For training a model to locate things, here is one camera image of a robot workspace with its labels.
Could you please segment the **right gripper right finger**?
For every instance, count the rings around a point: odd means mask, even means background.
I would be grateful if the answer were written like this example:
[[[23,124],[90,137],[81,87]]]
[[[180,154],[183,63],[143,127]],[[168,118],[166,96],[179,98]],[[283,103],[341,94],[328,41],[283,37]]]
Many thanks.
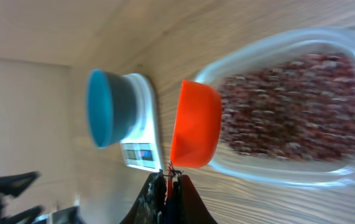
[[[173,183],[173,222],[178,224],[217,224],[188,175]]]

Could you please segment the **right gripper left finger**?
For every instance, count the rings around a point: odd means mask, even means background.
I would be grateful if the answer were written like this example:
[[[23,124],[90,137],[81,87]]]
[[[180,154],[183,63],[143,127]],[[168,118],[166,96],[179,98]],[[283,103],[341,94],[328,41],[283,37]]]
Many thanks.
[[[166,180],[163,171],[149,174],[133,206],[120,224],[161,224],[164,222]]]

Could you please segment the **red scoop with blue handle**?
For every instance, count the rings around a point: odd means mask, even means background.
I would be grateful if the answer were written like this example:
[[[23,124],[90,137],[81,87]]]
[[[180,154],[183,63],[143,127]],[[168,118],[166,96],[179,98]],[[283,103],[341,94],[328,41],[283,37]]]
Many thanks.
[[[221,129],[221,97],[209,85],[184,80],[170,150],[167,198],[173,197],[173,168],[200,168],[212,160]]]

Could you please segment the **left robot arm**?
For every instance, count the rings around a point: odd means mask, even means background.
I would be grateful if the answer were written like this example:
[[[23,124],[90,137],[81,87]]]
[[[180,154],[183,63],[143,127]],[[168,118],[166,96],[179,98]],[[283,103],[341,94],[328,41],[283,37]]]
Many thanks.
[[[18,198],[39,177],[40,173],[37,171],[0,177],[0,224],[85,224],[85,221],[80,217],[79,206],[72,206],[45,214],[45,208],[37,205],[15,215],[5,215],[3,212],[6,207],[4,199],[6,197]]]

